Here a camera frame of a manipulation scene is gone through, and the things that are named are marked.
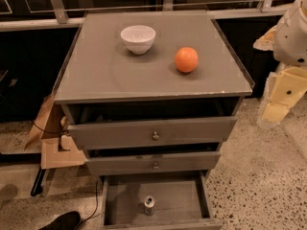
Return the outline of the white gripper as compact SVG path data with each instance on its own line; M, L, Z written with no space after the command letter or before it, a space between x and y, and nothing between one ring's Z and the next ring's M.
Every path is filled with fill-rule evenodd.
M255 40L253 48L272 51L276 27L271 27ZM270 123L280 123L289 113L287 107L294 107L307 91L307 70L292 66L276 76L270 102L265 107L263 119Z

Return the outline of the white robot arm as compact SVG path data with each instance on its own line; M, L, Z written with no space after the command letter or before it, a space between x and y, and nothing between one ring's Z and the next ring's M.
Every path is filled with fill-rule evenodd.
M295 0L253 47L272 51L281 68L270 74L262 120L279 124L307 92L307 0Z

